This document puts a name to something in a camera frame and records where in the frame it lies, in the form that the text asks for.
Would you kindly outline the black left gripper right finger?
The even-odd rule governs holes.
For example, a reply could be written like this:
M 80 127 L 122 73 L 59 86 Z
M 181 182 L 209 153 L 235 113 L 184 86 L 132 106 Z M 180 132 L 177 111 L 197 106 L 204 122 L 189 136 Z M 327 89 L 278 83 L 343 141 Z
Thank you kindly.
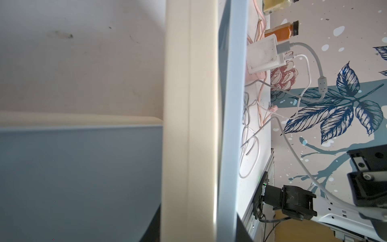
M 237 223 L 236 223 L 236 242 L 253 242 L 252 238 L 250 237 L 249 233 L 247 232 L 246 228 L 244 227 L 244 224 L 240 217 L 237 215 Z

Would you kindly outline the blue-top kitchen scale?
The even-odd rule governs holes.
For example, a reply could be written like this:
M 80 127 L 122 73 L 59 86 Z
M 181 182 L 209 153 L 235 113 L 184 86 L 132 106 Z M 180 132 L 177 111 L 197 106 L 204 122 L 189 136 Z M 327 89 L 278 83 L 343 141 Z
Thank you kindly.
M 163 242 L 233 242 L 248 1 L 166 3 Z

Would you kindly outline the white charger adapter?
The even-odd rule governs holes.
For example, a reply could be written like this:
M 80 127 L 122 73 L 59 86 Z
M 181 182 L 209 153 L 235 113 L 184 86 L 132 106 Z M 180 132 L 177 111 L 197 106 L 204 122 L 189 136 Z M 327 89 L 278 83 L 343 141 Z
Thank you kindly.
M 285 55 L 286 55 L 285 53 L 278 54 L 278 66 L 279 67 L 286 65 Z
M 277 37 L 270 35 L 247 46 L 247 70 L 249 74 L 265 72 L 280 64 Z

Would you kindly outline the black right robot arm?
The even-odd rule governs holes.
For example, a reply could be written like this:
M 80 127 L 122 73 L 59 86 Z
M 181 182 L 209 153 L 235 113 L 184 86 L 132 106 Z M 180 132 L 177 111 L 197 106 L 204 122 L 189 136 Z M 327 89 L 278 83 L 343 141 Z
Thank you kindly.
M 312 220 L 329 227 L 344 242 L 385 242 L 387 240 L 387 147 L 386 145 L 347 152 L 356 167 L 347 175 L 353 204 L 319 198 L 296 186 L 282 188 L 269 184 L 264 172 L 251 201 L 251 215 L 260 222 L 264 206 L 280 210 L 287 218 Z

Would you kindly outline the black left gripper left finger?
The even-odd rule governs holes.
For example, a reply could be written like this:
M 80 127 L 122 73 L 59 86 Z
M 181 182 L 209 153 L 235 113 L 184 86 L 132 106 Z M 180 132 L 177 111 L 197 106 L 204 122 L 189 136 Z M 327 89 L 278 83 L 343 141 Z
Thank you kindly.
M 158 207 L 140 242 L 160 242 L 161 206 Z

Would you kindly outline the pink power strip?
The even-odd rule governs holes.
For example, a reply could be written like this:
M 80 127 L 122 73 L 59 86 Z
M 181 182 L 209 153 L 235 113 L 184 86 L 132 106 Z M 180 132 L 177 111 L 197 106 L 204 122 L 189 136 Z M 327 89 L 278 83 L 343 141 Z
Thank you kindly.
M 257 80 L 265 81 L 267 78 L 267 72 L 256 72 L 253 74 L 249 73 L 248 66 L 246 67 L 246 77 L 245 77 L 245 86 L 248 86 Z

